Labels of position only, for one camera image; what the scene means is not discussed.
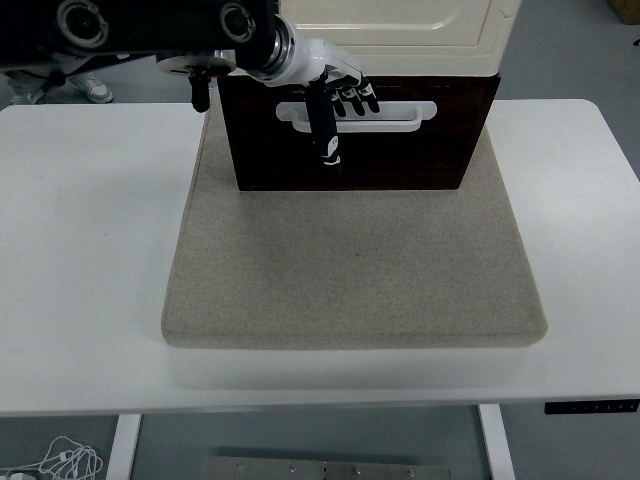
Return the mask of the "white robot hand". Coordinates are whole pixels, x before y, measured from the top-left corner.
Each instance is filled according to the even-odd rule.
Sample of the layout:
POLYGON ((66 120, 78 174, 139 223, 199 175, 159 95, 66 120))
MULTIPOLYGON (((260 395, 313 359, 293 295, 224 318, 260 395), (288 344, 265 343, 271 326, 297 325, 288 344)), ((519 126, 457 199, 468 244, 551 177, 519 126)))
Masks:
POLYGON ((359 116, 380 111, 373 86, 355 57, 325 40, 306 38, 282 21, 271 58, 249 75, 269 87, 302 89, 316 151, 331 176, 340 177, 336 119, 346 116, 344 105, 350 104, 359 116))

